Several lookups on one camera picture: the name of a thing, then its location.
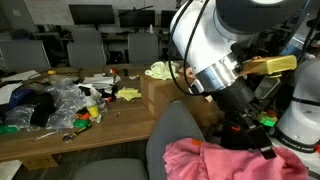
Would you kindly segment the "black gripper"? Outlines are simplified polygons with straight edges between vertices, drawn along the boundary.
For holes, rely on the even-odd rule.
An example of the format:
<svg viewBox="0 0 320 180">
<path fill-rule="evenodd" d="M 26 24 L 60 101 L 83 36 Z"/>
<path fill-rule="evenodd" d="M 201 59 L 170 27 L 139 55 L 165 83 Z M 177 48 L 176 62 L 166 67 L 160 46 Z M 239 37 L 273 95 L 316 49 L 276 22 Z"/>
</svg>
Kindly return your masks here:
<svg viewBox="0 0 320 180">
<path fill-rule="evenodd" d="M 258 110 L 252 105 L 253 91 L 243 79 L 212 93 L 218 108 L 224 112 L 221 145 L 228 149 L 259 149 L 263 157 L 276 157 L 264 128 L 257 122 Z"/>
</svg>

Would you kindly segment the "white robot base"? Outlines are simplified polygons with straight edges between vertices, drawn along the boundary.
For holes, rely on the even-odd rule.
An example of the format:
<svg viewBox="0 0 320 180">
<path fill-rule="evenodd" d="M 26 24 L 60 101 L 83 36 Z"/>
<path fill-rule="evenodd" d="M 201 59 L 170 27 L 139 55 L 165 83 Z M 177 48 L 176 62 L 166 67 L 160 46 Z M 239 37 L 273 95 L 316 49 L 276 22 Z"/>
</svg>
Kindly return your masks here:
<svg viewBox="0 0 320 180">
<path fill-rule="evenodd" d="M 301 63 L 294 80 L 289 106 L 269 133 L 275 146 L 289 148 L 320 174 L 320 59 Z"/>
</svg>

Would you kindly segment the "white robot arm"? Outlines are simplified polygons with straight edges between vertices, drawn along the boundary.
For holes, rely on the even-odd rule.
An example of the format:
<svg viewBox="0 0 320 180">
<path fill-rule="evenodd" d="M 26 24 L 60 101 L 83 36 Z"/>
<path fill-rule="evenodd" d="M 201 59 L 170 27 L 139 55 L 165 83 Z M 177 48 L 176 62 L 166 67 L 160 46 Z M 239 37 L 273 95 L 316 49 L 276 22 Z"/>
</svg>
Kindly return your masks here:
<svg viewBox="0 0 320 180">
<path fill-rule="evenodd" d="M 232 46 L 288 20 L 307 0 L 188 0 L 174 15 L 170 39 L 191 66 L 199 94 L 209 94 L 227 121 L 241 127 L 246 147 L 276 154 L 256 121 L 254 94 L 237 69 Z"/>
</svg>

